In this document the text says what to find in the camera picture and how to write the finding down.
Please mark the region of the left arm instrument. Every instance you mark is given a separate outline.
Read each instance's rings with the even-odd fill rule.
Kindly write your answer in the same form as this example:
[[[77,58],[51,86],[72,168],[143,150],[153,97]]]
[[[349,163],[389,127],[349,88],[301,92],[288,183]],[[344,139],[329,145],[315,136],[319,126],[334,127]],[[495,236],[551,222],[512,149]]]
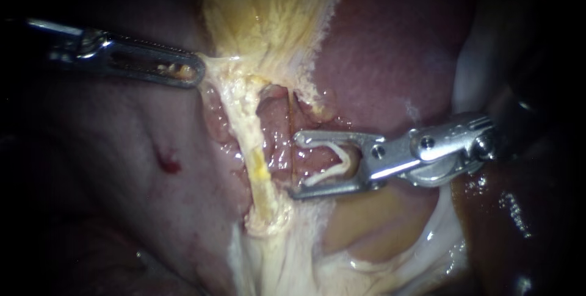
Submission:
[[[35,18],[28,18],[26,25],[42,35],[46,43],[44,58],[52,62],[89,59],[112,43],[107,32],[91,27],[79,28]]]

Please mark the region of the left arm instrument jaw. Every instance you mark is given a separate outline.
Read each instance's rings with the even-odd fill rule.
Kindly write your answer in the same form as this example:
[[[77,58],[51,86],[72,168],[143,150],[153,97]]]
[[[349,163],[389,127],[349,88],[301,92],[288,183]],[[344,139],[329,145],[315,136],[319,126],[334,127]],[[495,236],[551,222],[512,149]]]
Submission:
[[[186,89],[197,87],[206,72],[194,52],[119,34],[107,35],[106,66],[117,76]]]

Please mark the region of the right arm instrument jaw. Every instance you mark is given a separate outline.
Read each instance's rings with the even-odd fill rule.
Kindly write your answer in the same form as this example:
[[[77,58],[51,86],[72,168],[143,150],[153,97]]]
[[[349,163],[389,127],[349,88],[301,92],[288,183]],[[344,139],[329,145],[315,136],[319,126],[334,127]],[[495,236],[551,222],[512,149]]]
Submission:
[[[384,172],[366,173],[365,170],[359,170],[355,176],[343,181],[319,184],[316,186],[302,184],[298,190],[289,190],[288,195],[289,198],[293,200],[305,201],[316,198],[330,198],[364,193],[381,188],[383,180],[385,180]]]
[[[365,132],[302,130],[294,134],[293,141],[303,148],[322,146],[323,143],[348,143],[362,148],[368,144],[383,143],[385,137]]]

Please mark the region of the right arm instrument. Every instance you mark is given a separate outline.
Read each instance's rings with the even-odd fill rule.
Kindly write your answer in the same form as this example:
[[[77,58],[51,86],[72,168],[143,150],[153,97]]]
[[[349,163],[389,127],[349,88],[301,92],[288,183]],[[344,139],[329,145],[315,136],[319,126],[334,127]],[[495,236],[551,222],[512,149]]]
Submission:
[[[365,159],[368,181],[402,178],[415,186],[438,187],[483,167],[496,157],[494,123],[480,113],[464,113],[394,140],[372,144]]]

